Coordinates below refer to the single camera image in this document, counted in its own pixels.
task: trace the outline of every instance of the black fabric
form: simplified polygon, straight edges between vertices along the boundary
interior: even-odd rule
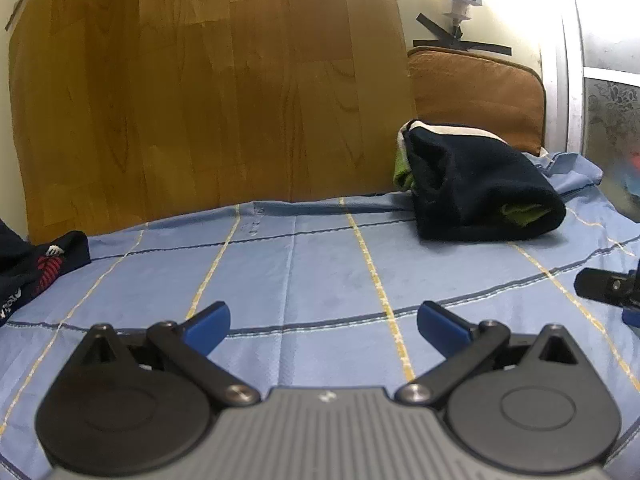
[[[89,243],[80,231],[34,246],[0,220],[0,326],[58,276],[90,262]]]
[[[522,153],[498,139],[439,135],[421,126],[404,133],[415,179],[418,233],[440,240],[521,240],[556,229],[562,199]],[[521,227],[504,205],[540,204],[550,212]]]

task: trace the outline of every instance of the screw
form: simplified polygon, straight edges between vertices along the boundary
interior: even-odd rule
[[[232,384],[226,389],[225,394],[232,403],[242,406],[255,404],[260,399],[258,392],[246,384]]]
[[[484,332],[486,329],[498,326],[498,322],[495,319],[485,319],[480,322],[480,331]]]
[[[400,400],[405,404],[423,404],[430,397],[430,389],[417,383],[407,384],[400,390]]]
[[[335,399],[337,399],[338,396],[335,394],[335,392],[332,392],[331,390],[327,390],[325,392],[322,392],[320,395],[318,395],[318,399],[322,400],[322,402],[334,402]]]

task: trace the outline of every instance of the blue bed sheet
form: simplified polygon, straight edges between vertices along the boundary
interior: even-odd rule
[[[181,321],[215,300],[229,305],[232,330],[210,359],[263,394],[276,384],[393,392],[442,359],[416,329],[423,300],[516,332],[562,323],[622,412],[606,469],[637,478],[640,340],[618,309],[576,298],[573,280],[584,266],[635,267],[640,226],[604,198],[600,170],[581,156],[531,160],[568,212],[555,232],[516,244],[420,241],[403,193],[251,202],[92,237],[90,265],[0,328],[0,479],[49,471],[34,414],[88,327]]]

